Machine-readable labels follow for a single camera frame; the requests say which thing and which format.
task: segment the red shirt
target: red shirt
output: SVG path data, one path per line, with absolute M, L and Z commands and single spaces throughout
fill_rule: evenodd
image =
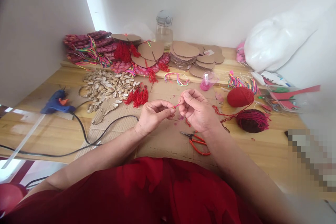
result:
M 143 157 L 41 191 L 5 223 L 262 223 L 216 174 L 190 162 Z

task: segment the red yarn ball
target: red yarn ball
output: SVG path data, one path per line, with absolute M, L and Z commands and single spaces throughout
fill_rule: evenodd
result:
M 249 133 L 268 130 L 268 118 L 259 110 L 244 110 L 237 115 L 237 124 Z
M 254 94 L 246 87 L 236 87 L 227 94 L 227 100 L 232 107 L 245 107 L 253 103 Z

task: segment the red stool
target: red stool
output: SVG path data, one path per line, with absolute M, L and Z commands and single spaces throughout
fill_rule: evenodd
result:
M 21 184 L 0 184 L 0 216 L 12 211 L 26 194 L 27 190 Z

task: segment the blue glue gun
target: blue glue gun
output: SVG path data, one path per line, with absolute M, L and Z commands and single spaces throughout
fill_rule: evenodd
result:
M 65 106 L 67 100 L 63 100 L 64 98 L 65 91 L 63 89 L 56 91 L 49 99 L 45 107 L 40 111 L 40 113 L 53 114 L 56 111 L 61 111 L 63 113 L 74 112 L 76 108 L 74 106 Z

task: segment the red-handled scissors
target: red-handled scissors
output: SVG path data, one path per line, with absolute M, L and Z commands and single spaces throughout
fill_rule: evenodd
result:
M 186 135 L 187 137 L 189 137 L 189 143 L 191 143 L 192 147 L 194 148 L 195 151 L 197 151 L 197 153 L 199 153 L 199 154 L 201 154 L 201 155 L 203 155 L 203 156 L 208 156 L 208 155 L 211 154 L 210 152 L 204 153 L 204 152 L 199 151 L 199 150 L 196 148 L 196 146 L 194 145 L 194 143 L 199 143 L 199 144 L 202 144 L 202 145 L 207 145 L 207 144 L 205 143 L 205 141 L 204 141 L 203 138 L 201 138 L 201 137 L 199 137 L 199 136 L 197 136 L 197 135 L 195 135 L 195 134 L 188 134 L 188 133 L 185 133 L 185 132 L 183 132 L 183 131 L 180 131 L 180 133 L 182 133 L 182 134 Z

